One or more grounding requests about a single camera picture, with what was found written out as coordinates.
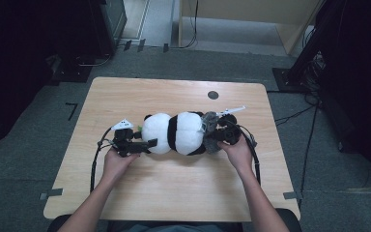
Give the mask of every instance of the person's right hand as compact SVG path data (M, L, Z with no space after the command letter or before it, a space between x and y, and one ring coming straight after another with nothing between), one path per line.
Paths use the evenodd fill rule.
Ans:
M237 169L239 174L246 171L252 171L252 155L246 144L245 137L241 134L239 141L234 145L229 145L224 142L218 142L218 147L223 149L230 160L231 164Z

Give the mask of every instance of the floor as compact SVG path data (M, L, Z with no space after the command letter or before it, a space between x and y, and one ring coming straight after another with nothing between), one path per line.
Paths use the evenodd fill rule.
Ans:
M125 1L128 24L122 42L132 40L138 44L178 47L179 0L127 0ZM193 37L194 18L183 17L181 45L187 45ZM222 19L197 18L197 40L190 47L195 50L252 53L288 56L273 23L248 22ZM312 26L305 32L307 35ZM298 57L302 42L290 54Z

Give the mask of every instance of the table top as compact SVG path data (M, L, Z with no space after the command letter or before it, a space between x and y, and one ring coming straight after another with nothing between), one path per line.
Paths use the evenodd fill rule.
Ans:
M208 97L216 91L218 98ZM258 142L262 188L275 208L300 217L296 199L285 199L293 187L265 87L254 83L97 77L94 79L65 153L54 189L44 208L46 218L72 214L90 193L91 167L97 142L123 119L142 126L148 114L175 116L185 111L215 111L245 105L235 113ZM112 131L106 136L113 138ZM104 155L98 157L95 185ZM102 219L250 221L243 185L224 151L183 156L143 154L112 190Z

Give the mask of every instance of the forearm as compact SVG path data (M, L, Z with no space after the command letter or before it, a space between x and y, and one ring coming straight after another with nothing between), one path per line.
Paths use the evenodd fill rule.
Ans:
M243 181L255 231L288 231L282 218L258 184L252 170L240 171L239 175Z
M59 231L95 231L104 204L112 189L113 185L100 181Z

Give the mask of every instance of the gray carpet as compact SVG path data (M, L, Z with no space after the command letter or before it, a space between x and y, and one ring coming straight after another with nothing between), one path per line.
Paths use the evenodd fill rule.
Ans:
M51 189L80 109L96 76L262 83L277 90L271 68L290 68L294 58L136 47L94 67L87 83L45 86L0 141L0 231L45 231L39 194ZM302 94L269 93L275 119L308 107ZM72 106L78 103L71 117ZM314 110L278 127L295 190L302 185L305 150ZM303 231L371 231L371 164L341 154L323 109L318 109L303 184ZM99 231L104 231L104 221Z

